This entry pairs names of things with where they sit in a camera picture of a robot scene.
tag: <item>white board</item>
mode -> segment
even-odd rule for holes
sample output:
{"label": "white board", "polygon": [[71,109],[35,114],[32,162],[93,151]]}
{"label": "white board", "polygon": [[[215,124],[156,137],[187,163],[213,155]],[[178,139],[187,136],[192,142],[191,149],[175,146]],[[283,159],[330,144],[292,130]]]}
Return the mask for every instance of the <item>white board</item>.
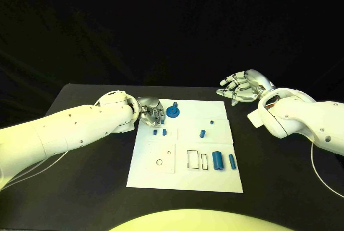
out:
{"label": "white board", "polygon": [[[166,117],[165,124],[158,128],[139,123],[127,187],[243,193],[224,102],[160,100],[165,109],[173,102],[178,102],[181,110],[176,118]],[[214,151],[223,154],[221,171],[214,170]],[[231,170],[230,154],[236,170]]]}

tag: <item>blue object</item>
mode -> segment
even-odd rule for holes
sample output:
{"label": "blue object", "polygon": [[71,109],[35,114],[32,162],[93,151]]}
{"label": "blue object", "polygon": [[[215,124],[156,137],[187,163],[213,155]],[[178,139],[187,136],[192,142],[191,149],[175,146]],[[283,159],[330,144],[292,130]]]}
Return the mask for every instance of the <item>blue object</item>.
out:
{"label": "blue object", "polygon": [[220,151],[213,152],[213,163],[214,163],[214,170],[224,169],[223,155]]}
{"label": "blue object", "polygon": [[201,131],[200,137],[204,138],[205,130]]}
{"label": "blue object", "polygon": [[175,102],[173,103],[173,106],[168,107],[166,109],[166,115],[171,117],[171,118],[176,118],[179,116],[179,109],[178,109],[178,103]]}
{"label": "blue object", "polygon": [[230,163],[231,163],[231,170],[236,170],[237,168],[236,168],[236,163],[234,163],[234,157],[233,157],[233,155],[228,155],[228,157],[230,157]]}

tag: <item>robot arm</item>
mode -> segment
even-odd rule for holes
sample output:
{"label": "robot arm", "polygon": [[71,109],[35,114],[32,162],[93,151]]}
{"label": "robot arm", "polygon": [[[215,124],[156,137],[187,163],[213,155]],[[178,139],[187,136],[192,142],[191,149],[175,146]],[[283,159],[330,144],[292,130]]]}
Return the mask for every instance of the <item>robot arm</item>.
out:
{"label": "robot arm", "polygon": [[67,109],[0,130],[0,190],[41,160],[134,129],[137,118],[152,127],[165,119],[156,98],[134,99],[113,91],[93,105]]}
{"label": "robot arm", "polygon": [[344,155],[344,104],[317,102],[298,90],[276,89],[256,70],[234,75],[221,81],[220,84],[226,85],[233,80],[217,93],[233,99],[233,106],[239,101],[253,102],[260,99],[257,109],[247,115],[254,127],[265,125],[278,138],[299,133],[318,147]]}

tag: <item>table surface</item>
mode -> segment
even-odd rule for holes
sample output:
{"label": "table surface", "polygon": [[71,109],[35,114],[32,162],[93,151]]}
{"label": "table surface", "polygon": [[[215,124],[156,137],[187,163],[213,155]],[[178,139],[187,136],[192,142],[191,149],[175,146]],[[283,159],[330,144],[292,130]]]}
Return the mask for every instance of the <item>table surface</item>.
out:
{"label": "table surface", "polygon": [[[0,193],[1,228],[98,231],[153,212],[210,209],[253,216],[295,230],[343,230],[344,199],[315,176],[311,142],[298,134],[279,139],[265,126],[253,127],[247,114],[257,103],[231,107],[214,88],[69,84],[46,115],[94,104],[113,90],[134,97],[224,101],[244,193],[127,188],[136,129],[69,151],[51,169]],[[319,175],[344,193],[344,170],[334,154],[319,148],[314,153]]]}

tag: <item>robotic hand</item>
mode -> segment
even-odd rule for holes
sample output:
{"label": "robotic hand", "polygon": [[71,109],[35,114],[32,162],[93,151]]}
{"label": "robotic hand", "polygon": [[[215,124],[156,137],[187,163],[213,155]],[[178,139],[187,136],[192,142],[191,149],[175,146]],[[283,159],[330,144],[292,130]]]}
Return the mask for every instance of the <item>robotic hand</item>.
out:
{"label": "robotic hand", "polygon": [[231,99],[233,106],[260,99],[257,109],[247,115],[256,128],[265,125],[279,138],[299,133],[318,147],[344,155],[343,103],[317,102],[298,90],[278,89],[256,70],[234,73],[220,85],[227,83],[217,94]]}
{"label": "robotic hand", "polygon": [[82,105],[0,129],[0,190],[39,161],[85,146],[110,133],[132,131],[137,118],[152,127],[160,124],[165,113],[159,100],[136,99],[126,92],[113,91],[94,106]]}

